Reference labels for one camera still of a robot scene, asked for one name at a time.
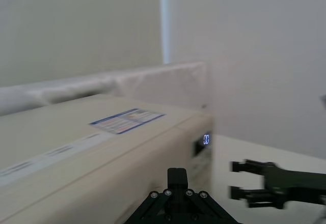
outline beige printer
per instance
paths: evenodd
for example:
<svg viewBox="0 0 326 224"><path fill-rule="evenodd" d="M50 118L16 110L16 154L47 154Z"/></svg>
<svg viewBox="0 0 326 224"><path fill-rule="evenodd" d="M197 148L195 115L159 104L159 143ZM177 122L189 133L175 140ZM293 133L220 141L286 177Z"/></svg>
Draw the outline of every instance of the beige printer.
<svg viewBox="0 0 326 224"><path fill-rule="evenodd" d="M0 223L122 223L169 167L209 187L212 128L200 111L103 94L2 116Z"/></svg>

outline screw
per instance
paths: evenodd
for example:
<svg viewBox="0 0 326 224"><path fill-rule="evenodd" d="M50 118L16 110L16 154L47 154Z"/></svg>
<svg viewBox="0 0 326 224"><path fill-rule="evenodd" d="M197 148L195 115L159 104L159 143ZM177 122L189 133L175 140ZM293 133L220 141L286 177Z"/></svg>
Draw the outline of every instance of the screw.
<svg viewBox="0 0 326 224"><path fill-rule="evenodd" d="M193 220L198 220L198 215L193 214L193 215L192 215L192 219L193 219Z"/></svg>
<svg viewBox="0 0 326 224"><path fill-rule="evenodd" d="M171 216L171 215L166 215L166 216L165 216L165 219L166 219L167 221L171 221L172 216Z"/></svg>
<svg viewBox="0 0 326 224"><path fill-rule="evenodd" d="M193 195L193 192L190 191L190 190L187 190L187 192L185 192L185 194L188 195L188 196L191 196L191 195Z"/></svg>
<svg viewBox="0 0 326 224"><path fill-rule="evenodd" d="M164 192L164 194L167 195L167 196L170 196L170 195L172 194L172 192L171 192L170 190L166 190L166 191Z"/></svg>
<svg viewBox="0 0 326 224"><path fill-rule="evenodd" d="M152 197L153 199L154 199L154 198L157 198L157 196L158 196L157 193L155 193L155 192L151 193L151 197Z"/></svg>
<svg viewBox="0 0 326 224"><path fill-rule="evenodd" d="M200 197L207 198L207 194L205 192L200 193Z"/></svg>

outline digital display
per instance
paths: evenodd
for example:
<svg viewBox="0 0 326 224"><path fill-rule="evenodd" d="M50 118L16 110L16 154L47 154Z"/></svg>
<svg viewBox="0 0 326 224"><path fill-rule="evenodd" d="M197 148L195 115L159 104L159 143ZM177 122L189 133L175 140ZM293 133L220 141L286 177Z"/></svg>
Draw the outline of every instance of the digital display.
<svg viewBox="0 0 326 224"><path fill-rule="evenodd" d="M209 144L209 134L204 135L204 145Z"/></svg>

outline white sheet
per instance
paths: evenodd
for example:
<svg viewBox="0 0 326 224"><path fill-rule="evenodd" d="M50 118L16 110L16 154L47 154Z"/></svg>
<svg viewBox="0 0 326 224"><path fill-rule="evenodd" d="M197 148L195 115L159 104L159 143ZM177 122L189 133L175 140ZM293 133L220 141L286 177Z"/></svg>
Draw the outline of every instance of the white sheet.
<svg viewBox="0 0 326 224"><path fill-rule="evenodd" d="M99 93L201 109L207 104L204 63L51 80L0 88L0 116Z"/></svg>

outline printed label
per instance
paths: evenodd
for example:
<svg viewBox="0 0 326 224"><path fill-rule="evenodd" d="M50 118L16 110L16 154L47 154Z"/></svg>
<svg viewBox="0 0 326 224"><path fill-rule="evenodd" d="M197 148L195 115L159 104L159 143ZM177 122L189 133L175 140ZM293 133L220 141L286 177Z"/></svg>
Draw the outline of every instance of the printed label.
<svg viewBox="0 0 326 224"><path fill-rule="evenodd" d="M92 122L90 125L113 134L122 134L164 115L165 114L134 108L120 114Z"/></svg>
<svg viewBox="0 0 326 224"><path fill-rule="evenodd" d="M95 145L106 142L114 137L107 132L97 132L83 137L70 144L66 144L57 149L38 155L32 159L10 166L0 171L0 187L8 185L18 179L26 177L47 166L66 159L74 154L89 149Z"/></svg>

